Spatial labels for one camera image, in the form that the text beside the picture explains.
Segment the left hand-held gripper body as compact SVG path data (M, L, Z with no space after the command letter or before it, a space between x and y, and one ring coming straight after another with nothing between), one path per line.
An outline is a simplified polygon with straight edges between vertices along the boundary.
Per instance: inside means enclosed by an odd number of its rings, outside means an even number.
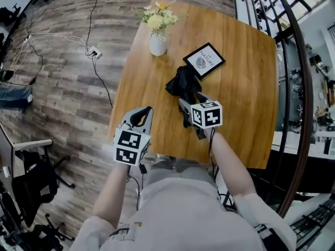
M124 123L116 129L113 139L113 159L129 166L138 166L149 149L151 136Z

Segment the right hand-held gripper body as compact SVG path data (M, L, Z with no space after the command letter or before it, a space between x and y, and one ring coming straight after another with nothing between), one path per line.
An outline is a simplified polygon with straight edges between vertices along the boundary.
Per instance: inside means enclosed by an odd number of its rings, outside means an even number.
M222 125L222 105L219 101L208 101L191 105L191 122L199 140L204 139L205 129Z

